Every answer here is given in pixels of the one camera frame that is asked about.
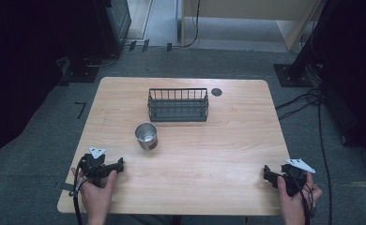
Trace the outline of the light wooden cabinet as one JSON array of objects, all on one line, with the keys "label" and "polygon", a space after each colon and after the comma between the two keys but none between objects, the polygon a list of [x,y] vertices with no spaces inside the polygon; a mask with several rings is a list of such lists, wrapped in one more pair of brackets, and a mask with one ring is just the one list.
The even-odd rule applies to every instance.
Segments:
[{"label": "light wooden cabinet", "polygon": [[185,45],[185,19],[205,18],[272,20],[278,25],[288,51],[292,51],[322,0],[177,0],[178,37]]}]

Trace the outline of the black wire basket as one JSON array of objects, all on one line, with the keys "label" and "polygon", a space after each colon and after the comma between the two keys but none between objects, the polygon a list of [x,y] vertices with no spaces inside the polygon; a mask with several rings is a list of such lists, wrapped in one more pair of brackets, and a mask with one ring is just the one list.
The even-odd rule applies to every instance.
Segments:
[{"label": "black wire basket", "polygon": [[150,88],[147,108],[152,122],[205,122],[206,88]]}]

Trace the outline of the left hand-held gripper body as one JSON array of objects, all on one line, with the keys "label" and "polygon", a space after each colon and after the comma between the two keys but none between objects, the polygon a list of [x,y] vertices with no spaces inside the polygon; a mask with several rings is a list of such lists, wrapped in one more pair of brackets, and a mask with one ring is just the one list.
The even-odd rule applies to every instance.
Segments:
[{"label": "left hand-held gripper body", "polygon": [[91,179],[92,183],[99,187],[105,187],[104,179],[111,171],[117,170],[117,164],[105,165],[105,149],[90,147],[89,152],[80,159],[79,167],[84,176]]}]

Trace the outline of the dark equipment cabinet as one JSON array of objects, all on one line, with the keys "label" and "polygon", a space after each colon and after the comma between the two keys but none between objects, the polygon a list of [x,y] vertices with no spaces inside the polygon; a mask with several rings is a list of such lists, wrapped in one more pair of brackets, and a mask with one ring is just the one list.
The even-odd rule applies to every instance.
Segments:
[{"label": "dark equipment cabinet", "polygon": [[131,18],[128,0],[104,0],[116,47],[121,50],[130,30]]}]

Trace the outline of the person's right hand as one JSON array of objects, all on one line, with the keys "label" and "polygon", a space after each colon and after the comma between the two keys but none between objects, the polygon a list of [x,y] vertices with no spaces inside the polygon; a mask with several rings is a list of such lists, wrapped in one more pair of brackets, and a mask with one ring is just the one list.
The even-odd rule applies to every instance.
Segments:
[{"label": "person's right hand", "polygon": [[[295,196],[290,197],[286,192],[286,184],[281,176],[278,177],[278,191],[283,218],[287,216],[305,217],[305,206],[301,195],[297,193]],[[309,207],[314,206],[323,194],[323,191],[313,182],[313,175],[310,172],[307,172],[304,193],[307,193],[305,200]]]}]

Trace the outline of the silver metal cup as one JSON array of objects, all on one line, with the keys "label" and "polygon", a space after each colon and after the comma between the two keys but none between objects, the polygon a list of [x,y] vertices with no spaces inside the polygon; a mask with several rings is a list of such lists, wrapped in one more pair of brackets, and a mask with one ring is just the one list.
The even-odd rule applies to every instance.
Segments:
[{"label": "silver metal cup", "polygon": [[158,144],[157,128],[149,122],[142,123],[136,127],[135,137],[144,150],[152,150]]}]

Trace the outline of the black flat stand base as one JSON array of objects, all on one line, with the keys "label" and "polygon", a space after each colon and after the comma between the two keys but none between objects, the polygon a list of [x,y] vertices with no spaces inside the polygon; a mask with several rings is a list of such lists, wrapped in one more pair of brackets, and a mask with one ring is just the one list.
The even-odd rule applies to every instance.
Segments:
[{"label": "black flat stand base", "polygon": [[98,67],[88,66],[80,60],[70,60],[66,56],[56,60],[56,64],[62,71],[59,86],[68,86],[69,83],[93,83],[99,72]]}]

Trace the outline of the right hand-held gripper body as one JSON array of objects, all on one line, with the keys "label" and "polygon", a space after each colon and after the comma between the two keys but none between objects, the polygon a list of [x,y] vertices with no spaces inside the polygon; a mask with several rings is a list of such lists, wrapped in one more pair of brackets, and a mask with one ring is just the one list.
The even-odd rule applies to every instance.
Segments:
[{"label": "right hand-held gripper body", "polygon": [[307,182],[307,173],[315,173],[315,169],[301,158],[287,158],[282,165],[282,177],[286,184],[286,192],[290,197],[296,195]]}]

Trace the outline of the black stand post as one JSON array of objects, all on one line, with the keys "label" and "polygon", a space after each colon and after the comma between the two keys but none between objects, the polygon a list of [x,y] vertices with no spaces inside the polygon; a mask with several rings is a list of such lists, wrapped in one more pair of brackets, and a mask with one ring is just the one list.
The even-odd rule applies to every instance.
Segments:
[{"label": "black stand post", "polygon": [[327,0],[317,25],[312,30],[311,36],[292,64],[297,70],[305,71],[305,67],[309,61],[323,56],[322,42],[327,36],[330,18],[339,2],[340,0]]}]

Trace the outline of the person's left hand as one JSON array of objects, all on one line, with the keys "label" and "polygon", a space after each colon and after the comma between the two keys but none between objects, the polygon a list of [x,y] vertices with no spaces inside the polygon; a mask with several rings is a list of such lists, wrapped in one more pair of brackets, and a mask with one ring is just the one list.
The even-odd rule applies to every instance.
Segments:
[{"label": "person's left hand", "polygon": [[105,187],[97,187],[91,179],[81,185],[81,195],[88,217],[107,217],[113,196],[116,171],[111,171]]}]

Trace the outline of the black stand base plate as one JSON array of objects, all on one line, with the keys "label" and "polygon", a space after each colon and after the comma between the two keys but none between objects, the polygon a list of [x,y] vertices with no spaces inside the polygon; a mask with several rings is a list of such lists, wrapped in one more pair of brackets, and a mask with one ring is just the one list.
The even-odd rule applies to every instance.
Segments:
[{"label": "black stand base plate", "polygon": [[297,70],[293,65],[273,65],[281,87],[313,87],[310,76]]}]

